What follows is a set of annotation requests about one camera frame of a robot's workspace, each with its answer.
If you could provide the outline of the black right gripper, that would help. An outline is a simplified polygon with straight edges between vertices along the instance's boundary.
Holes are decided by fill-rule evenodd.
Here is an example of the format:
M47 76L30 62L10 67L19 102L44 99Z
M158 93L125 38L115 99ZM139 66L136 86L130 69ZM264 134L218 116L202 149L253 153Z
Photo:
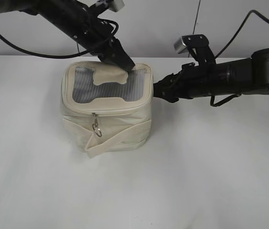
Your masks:
M189 91L194 88L194 81L198 80L199 85L206 86L204 78L208 78L218 65L218 63L196 65L194 62L183 64L178 73L167 75L153 84L153 97L169 103L178 102L179 99L191 100Z

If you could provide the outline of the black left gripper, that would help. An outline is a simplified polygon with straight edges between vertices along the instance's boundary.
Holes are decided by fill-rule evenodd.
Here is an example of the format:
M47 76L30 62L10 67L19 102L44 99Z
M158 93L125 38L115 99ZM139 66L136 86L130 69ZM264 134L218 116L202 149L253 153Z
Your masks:
M131 71L135 63L115 37L118 29L119 24L115 21L100 19L87 9L74 9L70 12L70 37L85 51L72 54L70 58L90 53L105 64Z

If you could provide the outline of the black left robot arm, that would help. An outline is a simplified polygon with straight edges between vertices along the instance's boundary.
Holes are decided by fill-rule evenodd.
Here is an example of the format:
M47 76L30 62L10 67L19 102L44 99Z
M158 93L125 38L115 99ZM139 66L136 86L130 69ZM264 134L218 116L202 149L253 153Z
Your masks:
M121 0L98 0L91 6L78 0L0 0L0 14L20 11L32 16L41 15L85 50L71 55L46 55L20 48L1 34L0 40L21 53L42 58L70 59L89 53L103 63L129 72L135 63L115 37L118 23L99 18L106 10L118 12L123 7Z

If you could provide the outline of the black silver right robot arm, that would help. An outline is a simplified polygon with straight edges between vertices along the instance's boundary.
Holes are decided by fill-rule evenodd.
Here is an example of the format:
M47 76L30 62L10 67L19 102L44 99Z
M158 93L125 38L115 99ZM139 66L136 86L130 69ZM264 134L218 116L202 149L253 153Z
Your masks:
M183 64L181 71L154 84L154 97L175 103L179 99L210 97L213 107L245 95L269 95L269 48L251 57L216 63L211 49L189 48L198 62Z

